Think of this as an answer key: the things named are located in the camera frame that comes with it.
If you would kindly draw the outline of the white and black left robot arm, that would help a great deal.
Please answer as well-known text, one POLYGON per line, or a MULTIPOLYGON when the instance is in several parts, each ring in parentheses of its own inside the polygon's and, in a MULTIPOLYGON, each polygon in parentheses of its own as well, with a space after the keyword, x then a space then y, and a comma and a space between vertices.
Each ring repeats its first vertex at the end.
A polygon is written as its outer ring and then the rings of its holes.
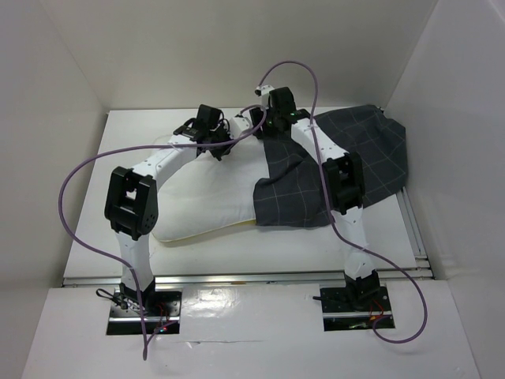
POLYGON ((202 104, 194 118, 173 132, 168 148, 155 151, 131 168, 116 167, 112 171, 104 214, 118 240, 120 258, 129 264, 122 269, 120 292, 135 313, 145 315, 155 308, 149 235, 159 217, 159 189, 206 152, 206 144, 230 140, 223 112, 202 104))

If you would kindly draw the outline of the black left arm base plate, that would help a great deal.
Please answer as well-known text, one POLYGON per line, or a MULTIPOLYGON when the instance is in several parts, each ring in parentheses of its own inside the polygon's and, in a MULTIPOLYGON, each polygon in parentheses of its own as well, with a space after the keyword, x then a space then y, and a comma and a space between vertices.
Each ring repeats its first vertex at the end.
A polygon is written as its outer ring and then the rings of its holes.
MULTIPOLYGON (((99 288, 95 294, 110 301, 107 324, 108 336, 131 336, 142 333, 140 307, 132 299, 124 297, 119 291, 111 293, 99 288)), ((144 310, 146 333, 176 335, 180 332, 181 291, 160 291, 144 310)))

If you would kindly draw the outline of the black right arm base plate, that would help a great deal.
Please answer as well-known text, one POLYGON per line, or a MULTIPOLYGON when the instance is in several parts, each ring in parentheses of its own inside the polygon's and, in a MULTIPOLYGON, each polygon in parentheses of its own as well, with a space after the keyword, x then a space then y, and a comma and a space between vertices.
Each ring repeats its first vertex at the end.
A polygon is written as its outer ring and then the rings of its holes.
POLYGON ((320 304, 325 332, 395 328, 389 294, 385 286, 363 302, 351 302, 344 287, 323 287, 312 297, 320 304))

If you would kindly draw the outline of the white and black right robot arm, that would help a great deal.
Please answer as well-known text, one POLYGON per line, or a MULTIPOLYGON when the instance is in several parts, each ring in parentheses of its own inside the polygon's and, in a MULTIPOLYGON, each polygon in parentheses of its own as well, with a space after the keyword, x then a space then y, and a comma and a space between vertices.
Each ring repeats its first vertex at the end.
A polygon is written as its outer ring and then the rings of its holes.
POLYGON ((314 115, 298 109, 287 87, 260 84, 255 89, 267 116, 264 136, 286 132, 319 165, 325 207, 332 225, 346 244, 344 256, 345 291, 333 303, 364 311, 380 291, 380 279, 368 247, 362 221, 365 180, 359 154, 338 146, 316 123, 314 115))

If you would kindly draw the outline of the dark grey checked pillowcase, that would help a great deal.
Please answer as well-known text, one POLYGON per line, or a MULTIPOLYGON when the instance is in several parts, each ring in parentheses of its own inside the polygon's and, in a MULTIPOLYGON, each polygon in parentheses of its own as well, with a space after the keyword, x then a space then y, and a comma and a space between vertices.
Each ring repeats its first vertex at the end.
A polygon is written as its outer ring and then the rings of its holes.
POLYGON ((261 227, 324 227, 326 207, 342 195, 362 196, 364 207, 396 194, 408 177, 406 128, 376 106, 328 111, 316 124, 350 154, 338 163, 313 158, 286 133, 265 137, 268 176, 253 191, 261 227))

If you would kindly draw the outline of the white pillow with yellow edge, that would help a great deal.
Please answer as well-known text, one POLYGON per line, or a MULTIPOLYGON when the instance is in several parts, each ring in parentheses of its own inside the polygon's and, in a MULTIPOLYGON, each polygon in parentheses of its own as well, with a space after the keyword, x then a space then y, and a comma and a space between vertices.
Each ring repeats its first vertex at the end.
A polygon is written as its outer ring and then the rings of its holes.
POLYGON ((256 219, 253 192, 268 175, 263 144, 248 137, 220 161, 205 152, 169 178, 158 192, 152 234, 176 242, 256 219))

